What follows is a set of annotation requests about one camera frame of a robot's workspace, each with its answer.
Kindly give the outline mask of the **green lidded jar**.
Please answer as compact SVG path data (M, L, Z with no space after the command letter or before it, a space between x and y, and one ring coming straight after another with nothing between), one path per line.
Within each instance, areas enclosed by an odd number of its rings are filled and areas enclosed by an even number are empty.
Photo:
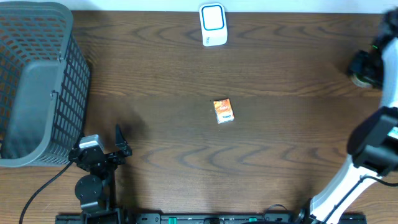
M354 74L354 75L351 77L351 81L352 81L356 86L358 86L358 87L360 87L360 88L373 88L373 86L372 86L370 83L365 82L365 81L362 81L361 79L359 79L359 78L356 76L356 74Z

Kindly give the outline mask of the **small orange snack packet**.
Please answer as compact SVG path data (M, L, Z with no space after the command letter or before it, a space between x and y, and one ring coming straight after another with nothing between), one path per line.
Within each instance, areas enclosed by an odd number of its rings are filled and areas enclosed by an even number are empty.
M234 120L234 113L230 99L216 100L213 102L216 120L218 124L227 123Z

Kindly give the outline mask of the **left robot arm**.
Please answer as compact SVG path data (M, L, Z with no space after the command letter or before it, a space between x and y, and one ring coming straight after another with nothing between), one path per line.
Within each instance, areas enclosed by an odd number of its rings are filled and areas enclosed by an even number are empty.
M127 223L129 215L116 205L116 169L126 163L132 149L125 140L119 125L115 127L115 152L105 153L104 144L95 134L82 137L68 156L88 174L75 186L80 201L82 223Z

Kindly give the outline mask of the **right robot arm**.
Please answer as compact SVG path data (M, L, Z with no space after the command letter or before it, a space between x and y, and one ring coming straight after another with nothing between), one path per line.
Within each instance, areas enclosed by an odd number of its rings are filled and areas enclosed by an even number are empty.
M397 171L397 9L387 11L369 51L358 51L347 69L357 86L381 90L379 108L351 133L347 157L328 185L301 209L296 223L338 223L373 183Z

